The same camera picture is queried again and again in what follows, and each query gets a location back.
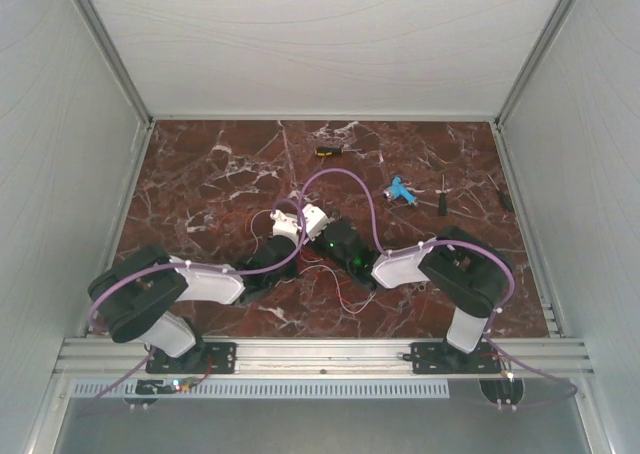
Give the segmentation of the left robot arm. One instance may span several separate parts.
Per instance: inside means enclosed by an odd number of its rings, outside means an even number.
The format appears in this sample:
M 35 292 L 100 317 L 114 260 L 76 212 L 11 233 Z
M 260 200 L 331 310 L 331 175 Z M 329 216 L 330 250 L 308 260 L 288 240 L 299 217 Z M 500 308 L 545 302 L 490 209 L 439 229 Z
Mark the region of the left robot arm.
M 192 264 L 151 244 L 95 278 L 88 287 L 89 320 L 120 344 L 155 350 L 149 372 L 200 373 L 213 349 L 193 323 L 171 313 L 181 302 L 244 307 L 297 274 L 298 241 L 275 235 L 245 262 Z

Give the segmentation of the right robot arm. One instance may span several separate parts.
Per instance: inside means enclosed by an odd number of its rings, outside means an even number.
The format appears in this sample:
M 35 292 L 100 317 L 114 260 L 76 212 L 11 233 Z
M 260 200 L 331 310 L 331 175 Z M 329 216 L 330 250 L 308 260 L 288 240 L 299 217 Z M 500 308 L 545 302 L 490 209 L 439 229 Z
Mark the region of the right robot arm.
M 500 356 L 483 340 L 515 290 L 508 260 L 466 231 L 447 227 L 429 241 L 384 254 L 367 246 L 348 220 L 334 221 L 311 241 L 367 290 L 430 283 L 455 306 L 445 338 L 415 342 L 403 359 L 415 374 L 498 374 Z

